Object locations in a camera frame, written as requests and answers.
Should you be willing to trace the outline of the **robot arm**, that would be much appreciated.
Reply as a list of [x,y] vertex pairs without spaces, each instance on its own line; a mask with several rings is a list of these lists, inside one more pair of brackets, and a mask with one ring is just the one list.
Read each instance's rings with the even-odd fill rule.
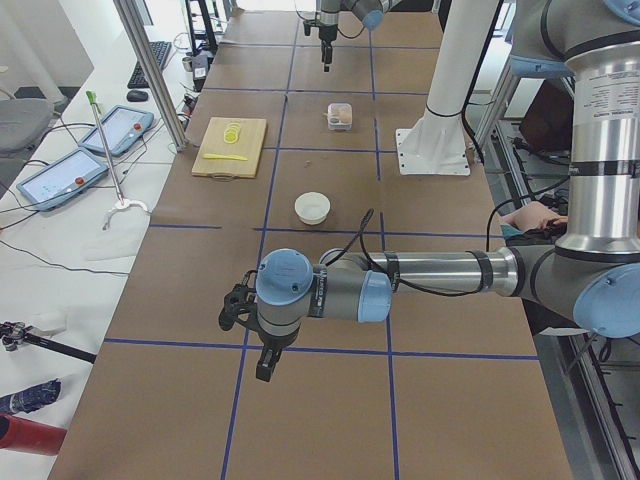
[[309,301],[264,305],[301,329],[272,386],[394,385],[453,378],[482,387],[541,380],[516,299],[482,294],[478,258],[491,195],[481,166],[460,176],[404,176],[392,138],[424,101],[436,64],[428,14],[398,14],[389,28],[340,46],[320,70],[319,50],[294,15],[271,15],[266,52],[283,99],[259,272],[300,253],[327,287]]
[[330,71],[333,58],[332,43],[337,39],[339,14],[341,11],[351,12],[364,28],[371,31],[382,22],[383,16],[399,4],[399,1],[379,0],[321,0],[317,1],[314,17],[304,21],[305,35],[309,36],[312,28],[318,29],[321,42],[321,61],[325,72]]

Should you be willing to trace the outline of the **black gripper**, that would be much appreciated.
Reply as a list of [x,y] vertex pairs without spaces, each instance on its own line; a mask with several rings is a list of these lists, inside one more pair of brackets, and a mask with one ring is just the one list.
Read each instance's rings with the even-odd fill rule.
[[321,40],[321,61],[323,71],[329,72],[333,61],[332,43],[336,40],[336,25],[320,23],[319,39]]
[[293,343],[293,336],[269,337],[263,341],[263,348],[256,365],[256,378],[270,382],[282,351]]

